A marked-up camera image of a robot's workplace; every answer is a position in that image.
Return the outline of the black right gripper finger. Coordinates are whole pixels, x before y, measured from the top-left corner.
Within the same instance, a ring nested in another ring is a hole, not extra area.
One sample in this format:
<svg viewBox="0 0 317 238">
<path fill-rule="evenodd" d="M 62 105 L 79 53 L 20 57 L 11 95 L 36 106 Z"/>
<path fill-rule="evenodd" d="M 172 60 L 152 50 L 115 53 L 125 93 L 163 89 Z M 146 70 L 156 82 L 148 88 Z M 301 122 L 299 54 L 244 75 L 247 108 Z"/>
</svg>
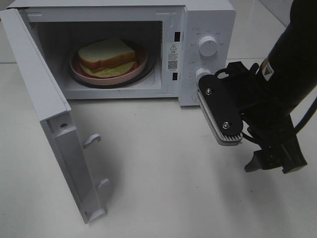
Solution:
<svg viewBox="0 0 317 238">
<path fill-rule="evenodd" d="M 277 151 L 284 174 L 296 172 L 308 164 L 302 154 L 297 137 L 278 144 Z"/>
<path fill-rule="evenodd" d="M 257 170 L 272 170 L 280 167 L 280 160 L 271 150 L 258 150 L 253 153 L 251 161 L 244 167 L 245 172 Z"/>
</svg>

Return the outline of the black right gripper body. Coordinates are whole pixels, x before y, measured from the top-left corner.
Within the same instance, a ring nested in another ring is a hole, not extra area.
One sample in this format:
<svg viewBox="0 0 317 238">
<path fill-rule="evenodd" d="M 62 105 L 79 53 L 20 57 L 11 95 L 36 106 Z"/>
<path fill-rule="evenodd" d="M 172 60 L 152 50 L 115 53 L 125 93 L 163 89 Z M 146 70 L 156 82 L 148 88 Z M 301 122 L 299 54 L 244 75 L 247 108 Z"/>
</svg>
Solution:
<svg viewBox="0 0 317 238">
<path fill-rule="evenodd" d="M 233 100 L 243 122 L 243 138 L 259 146 L 272 147 L 297 136 L 290 116 L 283 116 L 285 103 L 259 84 L 259 65 L 247 69 L 240 61 L 215 73 Z"/>
</svg>

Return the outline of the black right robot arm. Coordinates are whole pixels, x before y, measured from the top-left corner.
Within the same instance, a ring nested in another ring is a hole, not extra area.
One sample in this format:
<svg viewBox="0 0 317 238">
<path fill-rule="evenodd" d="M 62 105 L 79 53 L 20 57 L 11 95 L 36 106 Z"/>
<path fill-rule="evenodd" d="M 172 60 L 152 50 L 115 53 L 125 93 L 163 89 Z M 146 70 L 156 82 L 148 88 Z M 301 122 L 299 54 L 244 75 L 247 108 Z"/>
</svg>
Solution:
<svg viewBox="0 0 317 238">
<path fill-rule="evenodd" d="M 290 114 L 317 85 L 317 3 L 295 0 L 290 23 L 261 64 L 239 72 L 228 65 L 225 100 L 233 103 L 247 125 L 245 139 L 260 146 L 246 172 L 282 168 L 287 174 L 306 166 L 297 133 L 317 110 L 312 103 L 298 124 Z"/>
</svg>

